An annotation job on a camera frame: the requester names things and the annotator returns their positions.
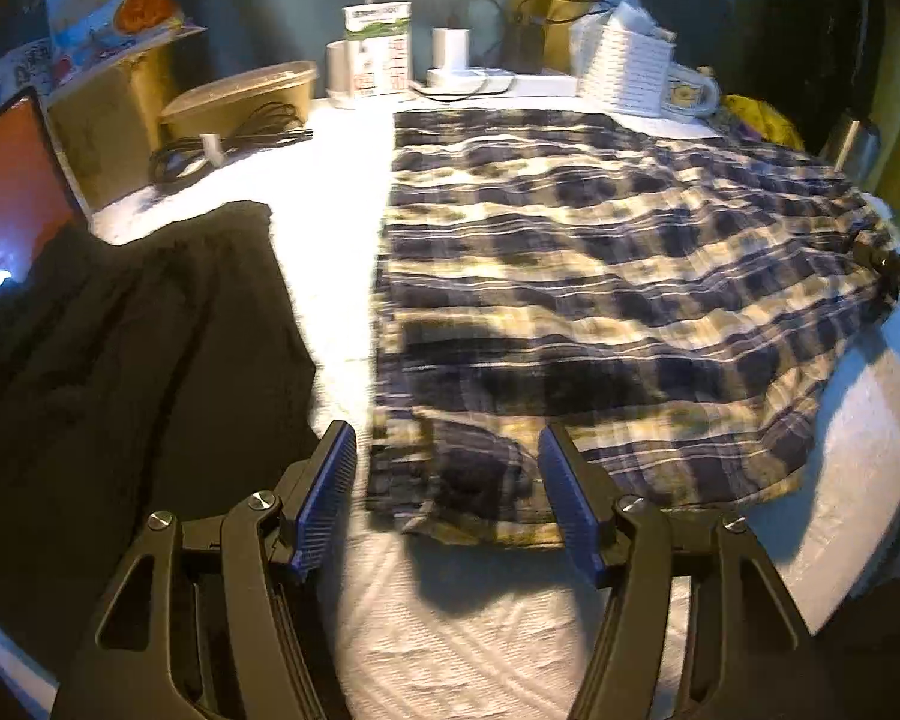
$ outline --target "white mug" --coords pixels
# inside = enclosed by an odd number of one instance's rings
[[[671,62],[663,84],[660,108],[664,116],[693,119],[709,116],[720,104],[720,87],[703,73]]]

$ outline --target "ribbed blue pad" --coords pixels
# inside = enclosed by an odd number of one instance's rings
[[[341,430],[327,453],[296,524],[296,552],[290,570],[303,581],[317,568],[330,546],[330,536],[357,470],[357,436],[350,425]]]
[[[586,503],[580,483],[549,427],[540,431],[536,462],[570,560],[587,579],[597,584],[604,570],[604,562],[598,553],[597,518]]]

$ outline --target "metal bolt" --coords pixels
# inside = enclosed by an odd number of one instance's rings
[[[621,512],[642,512],[647,501],[639,495],[624,495],[617,503]]]
[[[746,531],[746,517],[741,514],[739,517],[732,517],[730,514],[724,515],[724,527],[730,533],[743,533]]]
[[[146,518],[146,526],[151,531],[165,530],[170,527],[170,522],[173,522],[173,514],[170,512],[154,512]]]
[[[247,503],[250,504],[250,509],[253,509],[255,512],[266,512],[267,509],[276,503],[276,495],[269,490],[259,490],[250,495],[250,498],[247,498]]]

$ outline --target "plaid shirt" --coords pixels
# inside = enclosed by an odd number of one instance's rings
[[[885,242],[832,167],[562,111],[397,115],[367,504],[442,541],[560,541],[548,419],[667,507],[787,493]]]

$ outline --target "container lid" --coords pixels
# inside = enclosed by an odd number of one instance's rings
[[[163,109],[160,118],[173,119],[180,114],[192,113],[197,108],[232,103],[277,89],[288,89],[316,77],[317,65],[309,61],[284,62],[282,65],[257,68],[184,92]]]

